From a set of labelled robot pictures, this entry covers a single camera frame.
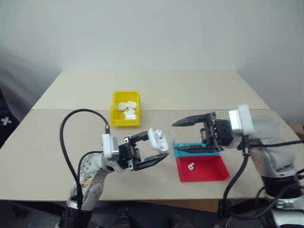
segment red plastic tray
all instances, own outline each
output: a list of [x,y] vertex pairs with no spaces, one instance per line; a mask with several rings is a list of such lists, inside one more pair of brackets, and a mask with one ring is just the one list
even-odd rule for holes
[[[188,165],[194,162],[194,169]],[[221,156],[178,157],[176,160],[181,182],[223,181],[230,174]]]

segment wire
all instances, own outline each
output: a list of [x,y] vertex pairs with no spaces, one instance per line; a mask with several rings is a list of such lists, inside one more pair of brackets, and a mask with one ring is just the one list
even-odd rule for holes
[[299,170],[298,172],[296,172],[296,174],[301,174],[302,172],[304,172],[304,169]]
[[278,195],[271,201],[271,203],[269,203],[269,205],[267,206],[267,208],[265,208],[263,211],[261,211],[260,213],[258,214],[255,214],[253,216],[240,216],[240,215],[236,215],[236,214],[231,214],[228,212],[228,214],[236,219],[239,219],[239,220],[252,220],[252,219],[256,219],[258,217],[261,217],[262,215],[266,214],[274,205],[275,203],[286,193],[286,191],[290,188],[294,188],[294,187],[297,187],[297,188],[301,188],[301,189],[304,189],[303,186],[298,186],[298,183],[295,183],[295,184],[290,184],[290,185],[287,185],[285,186],[284,188],[282,188]]
[[82,163],[82,160],[88,156],[89,154],[92,154],[92,153],[102,153],[103,151],[90,151],[86,154],[84,154],[81,159],[79,160],[79,163],[78,163],[78,169],[77,169],[77,176],[78,176],[78,180],[80,181],[80,168],[81,168],[81,163]]
[[228,219],[228,221],[226,222],[226,224],[225,224],[225,227],[224,228],[227,228],[227,226],[228,226],[228,223],[230,222],[230,220],[232,219],[232,217],[230,217],[229,219]]
[[249,153],[244,153],[244,159],[243,159],[243,163],[242,163],[241,167],[239,168],[236,175],[232,178],[232,180],[230,181],[230,183],[228,184],[228,186],[225,189],[225,192],[223,195],[223,209],[224,210],[227,208],[228,193],[229,193],[230,189],[232,188],[232,186],[235,184],[235,182],[237,182],[238,178],[241,176],[243,171],[245,170],[247,163],[248,163],[248,159],[249,159]]
[[67,150],[66,150],[66,147],[65,147],[65,143],[64,143],[64,138],[63,138],[63,129],[65,127],[65,124],[67,122],[67,120],[74,114],[76,113],[79,113],[79,112],[89,112],[89,113],[94,113],[96,115],[98,115],[99,117],[101,117],[105,123],[105,133],[110,133],[110,126],[109,126],[109,123],[107,122],[107,120],[98,112],[94,111],[94,110],[91,110],[91,109],[77,109],[77,110],[74,110],[72,112],[70,112],[62,121],[61,123],[61,126],[60,126],[60,130],[59,130],[59,138],[60,138],[60,146],[61,146],[61,149],[62,149],[62,153],[65,157],[65,160],[67,162],[67,166],[68,168],[70,169],[73,177],[74,177],[74,180],[76,182],[76,185],[77,185],[77,207],[78,207],[78,210],[81,210],[81,206],[82,206],[82,199],[83,199],[83,194],[82,194],[82,190],[81,190],[81,185],[80,185],[80,182],[79,182],[79,179],[78,179],[78,176],[77,174],[75,173],[75,170],[72,166],[72,163],[68,157],[68,154],[67,154]]
[[277,144],[253,144],[250,147],[279,147],[279,146],[288,146],[293,144],[301,144],[304,143],[304,140],[290,141],[290,142],[282,142]]
[[[256,214],[259,213],[259,212],[258,212],[258,197],[259,197],[259,195],[261,194],[261,192],[262,192],[264,189],[265,189],[265,186],[261,187],[261,189],[260,189],[260,190],[257,192],[257,194],[256,194],[256,198],[255,198]],[[263,219],[262,219],[262,216],[259,217],[259,220],[260,220],[262,226],[263,226],[263,227],[266,227],[266,225],[265,225],[265,223],[264,223],[264,221],[263,221]]]

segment yellow plastic tray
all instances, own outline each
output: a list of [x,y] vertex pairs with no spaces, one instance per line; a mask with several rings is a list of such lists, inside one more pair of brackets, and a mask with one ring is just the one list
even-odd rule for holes
[[[137,103],[136,120],[125,120],[124,112],[117,110],[119,102],[134,101]],[[111,104],[110,125],[115,127],[139,126],[141,118],[139,91],[114,91]]]

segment black fabric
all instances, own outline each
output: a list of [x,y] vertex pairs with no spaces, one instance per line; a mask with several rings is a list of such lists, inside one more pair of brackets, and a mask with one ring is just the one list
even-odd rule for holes
[[185,217],[176,215],[171,219],[171,228],[193,228],[193,226]]
[[10,112],[0,89],[0,147],[18,126],[19,121]]
[[114,222],[112,228],[131,228],[130,219],[126,216],[122,216]]

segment floor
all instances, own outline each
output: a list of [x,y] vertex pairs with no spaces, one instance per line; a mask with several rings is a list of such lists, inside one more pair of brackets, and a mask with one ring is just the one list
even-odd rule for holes
[[[14,218],[16,206],[28,212],[25,218]],[[54,216],[37,209],[28,208],[15,202],[0,201],[0,227],[1,228],[53,228],[59,221]],[[88,228],[110,228],[113,222],[127,215],[133,218],[138,228],[167,228],[169,219],[174,215],[182,215],[193,224],[194,228],[258,228],[258,220],[239,221],[231,219],[220,220],[215,213],[181,209],[176,207],[160,206],[150,203],[120,203],[107,202],[96,208],[93,212]]]

